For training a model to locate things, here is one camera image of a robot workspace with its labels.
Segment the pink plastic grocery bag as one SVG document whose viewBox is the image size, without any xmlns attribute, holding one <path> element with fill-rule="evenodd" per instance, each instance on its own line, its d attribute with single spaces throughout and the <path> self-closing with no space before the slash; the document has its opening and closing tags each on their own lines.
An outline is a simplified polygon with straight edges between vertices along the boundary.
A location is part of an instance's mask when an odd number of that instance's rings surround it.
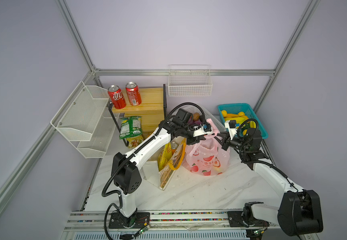
<svg viewBox="0 0 347 240">
<path fill-rule="evenodd" d="M 230 151 L 223 150 L 217 141 L 220 133 L 212 119 L 206 120 L 212 127 L 213 135 L 194 145 L 187 145 L 182 166 L 193 174 L 201 176 L 221 175 L 229 168 Z"/>
</svg>

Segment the yellow chips bag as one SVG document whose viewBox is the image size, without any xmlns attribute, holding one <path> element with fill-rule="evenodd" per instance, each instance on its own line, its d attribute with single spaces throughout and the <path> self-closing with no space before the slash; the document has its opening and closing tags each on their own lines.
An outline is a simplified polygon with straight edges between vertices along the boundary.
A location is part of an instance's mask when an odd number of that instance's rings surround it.
<svg viewBox="0 0 347 240">
<path fill-rule="evenodd" d="M 158 170 L 161 171 L 172 157 L 171 143 L 166 144 L 158 156 Z"/>
</svg>

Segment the white canvas tote bag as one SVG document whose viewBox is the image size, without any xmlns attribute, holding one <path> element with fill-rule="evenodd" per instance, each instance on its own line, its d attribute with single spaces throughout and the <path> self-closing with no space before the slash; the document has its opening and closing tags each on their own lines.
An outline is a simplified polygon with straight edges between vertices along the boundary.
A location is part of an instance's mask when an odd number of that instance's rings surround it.
<svg viewBox="0 0 347 240">
<path fill-rule="evenodd" d="M 163 150 L 161 147 L 156 154 L 154 154 L 142 167 L 142 179 L 148 183 L 164 191 L 173 177 L 173 174 L 180 168 L 184 157 L 186 148 L 186 138 L 178 137 L 171 142 L 176 142 L 178 148 L 173 151 L 172 157 L 165 165 L 163 170 L 158 170 L 158 156 Z"/>
</svg>

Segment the orange soda can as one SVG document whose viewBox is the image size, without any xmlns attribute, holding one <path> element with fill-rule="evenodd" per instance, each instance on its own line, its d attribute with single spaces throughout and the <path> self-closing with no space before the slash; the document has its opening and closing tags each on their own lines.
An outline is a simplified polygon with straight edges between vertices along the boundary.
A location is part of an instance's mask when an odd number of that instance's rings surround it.
<svg viewBox="0 0 347 240">
<path fill-rule="evenodd" d="M 178 144 L 176 142 L 170 142 L 171 149 L 175 151 L 178 148 Z"/>
</svg>

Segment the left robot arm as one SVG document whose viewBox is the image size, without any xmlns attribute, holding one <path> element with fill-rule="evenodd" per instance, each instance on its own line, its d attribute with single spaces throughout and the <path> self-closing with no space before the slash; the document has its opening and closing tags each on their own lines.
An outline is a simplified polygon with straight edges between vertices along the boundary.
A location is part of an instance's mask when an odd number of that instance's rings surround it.
<svg viewBox="0 0 347 240">
<path fill-rule="evenodd" d="M 118 195 L 119 204 L 111 203 L 107 208 L 106 215 L 108 215 L 111 207 L 114 207 L 117 219 L 124 228 L 131 228 L 137 223 L 137 207 L 133 193 L 141 185 L 140 170 L 147 160 L 176 137 L 184 137 L 193 145 L 212 133 L 212 127 L 206 122 L 206 119 L 203 119 L 195 129 L 190 128 L 188 122 L 192 118 L 192 114 L 183 109 L 184 106 L 193 106 L 202 115 L 205 115 L 202 107 L 195 103 L 179 104 L 139 146 L 126 154 L 117 153 L 113 157 L 111 175 L 103 187 L 101 196 L 105 198 L 113 194 Z"/>
</svg>

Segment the brown toy potato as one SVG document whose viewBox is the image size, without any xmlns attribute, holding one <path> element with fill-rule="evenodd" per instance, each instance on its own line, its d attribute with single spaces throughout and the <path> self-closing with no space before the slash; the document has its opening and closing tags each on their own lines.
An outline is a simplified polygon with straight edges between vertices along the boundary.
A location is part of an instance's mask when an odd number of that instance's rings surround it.
<svg viewBox="0 0 347 240">
<path fill-rule="evenodd" d="M 200 114 L 199 113 L 194 113 L 193 114 L 193 121 L 198 121 L 199 120 L 199 118 L 200 118 Z"/>
</svg>

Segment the white plastic basket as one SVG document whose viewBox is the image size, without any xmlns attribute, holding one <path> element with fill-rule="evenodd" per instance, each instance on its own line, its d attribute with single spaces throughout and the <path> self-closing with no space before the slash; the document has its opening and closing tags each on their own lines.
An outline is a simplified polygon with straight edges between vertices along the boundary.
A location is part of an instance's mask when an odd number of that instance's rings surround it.
<svg viewBox="0 0 347 240">
<path fill-rule="evenodd" d="M 200 104 L 198 106 L 203 110 L 204 115 L 197 107 L 192 106 L 192 105 L 181 106 L 181 107 L 179 107 L 179 109 L 184 109 L 193 115 L 198 113 L 200 115 L 200 117 L 197 121 L 194 122 L 195 125 L 200 125 L 202 123 L 203 119 L 205 119 L 205 120 L 211 119 L 213 124 L 215 125 L 215 127 L 219 130 L 219 132 L 226 132 L 226 128 L 224 127 L 224 124 L 222 124 L 220 122 L 220 120 L 218 120 L 213 114 L 211 114 L 204 106 L 202 106 Z"/>
</svg>

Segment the small yellow-green snack bag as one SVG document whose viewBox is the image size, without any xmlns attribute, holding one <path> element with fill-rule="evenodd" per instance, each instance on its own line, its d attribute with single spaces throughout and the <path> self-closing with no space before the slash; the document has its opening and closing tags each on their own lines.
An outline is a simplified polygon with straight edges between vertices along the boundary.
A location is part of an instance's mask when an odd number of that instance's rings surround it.
<svg viewBox="0 0 347 240">
<path fill-rule="evenodd" d="M 142 135 L 139 135 L 139 136 L 127 138 L 126 140 L 128 142 L 128 145 L 127 145 L 128 148 L 133 149 L 139 146 L 144 141 L 144 138 Z"/>
</svg>

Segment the green snack bag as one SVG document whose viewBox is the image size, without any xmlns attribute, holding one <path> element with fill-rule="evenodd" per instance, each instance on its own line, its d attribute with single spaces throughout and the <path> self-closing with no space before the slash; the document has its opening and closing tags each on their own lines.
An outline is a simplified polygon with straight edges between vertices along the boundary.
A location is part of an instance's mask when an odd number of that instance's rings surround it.
<svg viewBox="0 0 347 240">
<path fill-rule="evenodd" d="M 121 119 L 120 139 L 129 139 L 141 135 L 141 116 L 124 117 Z"/>
</svg>

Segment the red cola can right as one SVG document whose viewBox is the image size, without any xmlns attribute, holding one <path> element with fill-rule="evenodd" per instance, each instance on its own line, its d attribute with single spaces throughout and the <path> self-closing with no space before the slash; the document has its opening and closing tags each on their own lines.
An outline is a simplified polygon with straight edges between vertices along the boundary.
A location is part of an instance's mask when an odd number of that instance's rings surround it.
<svg viewBox="0 0 347 240">
<path fill-rule="evenodd" d="M 135 82 L 129 82 L 126 84 L 125 89 L 129 103 L 132 106 L 140 105 L 142 101 L 138 85 Z"/>
</svg>

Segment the red cola can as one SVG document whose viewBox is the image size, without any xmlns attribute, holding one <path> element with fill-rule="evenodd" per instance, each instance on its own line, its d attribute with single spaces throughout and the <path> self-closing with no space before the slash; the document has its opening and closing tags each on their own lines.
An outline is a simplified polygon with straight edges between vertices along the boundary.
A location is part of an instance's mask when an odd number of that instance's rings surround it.
<svg viewBox="0 0 347 240">
<path fill-rule="evenodd" d="M 129 82 L 126 84 L 125 89 L 129 103 L 132 106 L 140 105 L 142 101 L 138 85 L 135 82 Z"/>
<path fill-rule="evenodd" d="M 120 89 L 119 86 L 111 85 L 107 91 L 108 91 L 110 100 L 116 109 L 123 109 L 126 107 L 126 101 L 123 96 L 122 90 Z"/>
</svg>

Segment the red cola can left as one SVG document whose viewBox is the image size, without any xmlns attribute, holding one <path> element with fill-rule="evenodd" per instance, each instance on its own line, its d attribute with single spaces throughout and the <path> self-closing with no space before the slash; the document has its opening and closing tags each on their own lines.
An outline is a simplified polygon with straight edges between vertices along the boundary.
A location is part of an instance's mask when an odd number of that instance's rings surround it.
<svg viewBox="0 0 347 240">
<path fill-rule="evenodd" d="M 126 107 L 126 101 L 123 96 L 122 90 L 120 89 L 119 86 L 111 85 L 107 91 L 108 91 L 110 100 L 116 109 L 123 109 Z"/>
</svg>

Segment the white mesh tiered rack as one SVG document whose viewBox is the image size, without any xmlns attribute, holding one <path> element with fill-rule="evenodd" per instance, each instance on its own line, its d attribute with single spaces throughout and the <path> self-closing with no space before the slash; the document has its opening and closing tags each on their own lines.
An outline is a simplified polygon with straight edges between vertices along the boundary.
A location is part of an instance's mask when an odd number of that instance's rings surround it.
<svg viewBox="0 0 347 240">
<path fill-rule="evenodd" d="M 107 153 L 119 119 L 108 107 L 106 89 L 80 82 L 50 124 L 84 158 L 100 159 Z"/>
</svg>

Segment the wooden black-frame shelf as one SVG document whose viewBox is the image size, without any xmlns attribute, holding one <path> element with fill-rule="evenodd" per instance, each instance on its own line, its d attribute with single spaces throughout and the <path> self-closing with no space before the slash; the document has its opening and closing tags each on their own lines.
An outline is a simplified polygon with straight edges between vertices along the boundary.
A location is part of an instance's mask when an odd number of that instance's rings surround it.
<svg viewBox="0 0 347 240">
<path fill-rule="evenodd" d="M 126 89 L 123 89 L 122 93 L 126 101 L 126 107 L 123 109 L 116 109 L 109 98 L 108 111 L 114 121 L 115 129 L 119 133 L 122 118 L 141 116 L 142 136 L 146 138 L 147 135 L 152 133 L 158 127 L 158 124 L 166 117 L 166 90 L 165 86 L 162 88 L 139 87 L 139 92 L 142 101 L 140 105 L 132 106 L 129 103 Z"/>
</svg>

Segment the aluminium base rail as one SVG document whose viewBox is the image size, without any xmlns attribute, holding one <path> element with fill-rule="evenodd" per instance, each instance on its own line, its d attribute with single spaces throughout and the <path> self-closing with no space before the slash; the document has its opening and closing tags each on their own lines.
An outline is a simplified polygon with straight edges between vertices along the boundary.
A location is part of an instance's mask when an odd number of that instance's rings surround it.
<svg viewBox="0 0 347 240">
<path fill-rule="evenodd" d="M 242 210 L 141 211 L 126 228 L 115 210 L 109 213 L 72 212 L 62 240 L 120 240 L 138 234 L 138 240 L 289 240 L 278 224 L 245 224 Z"/>
</svg>

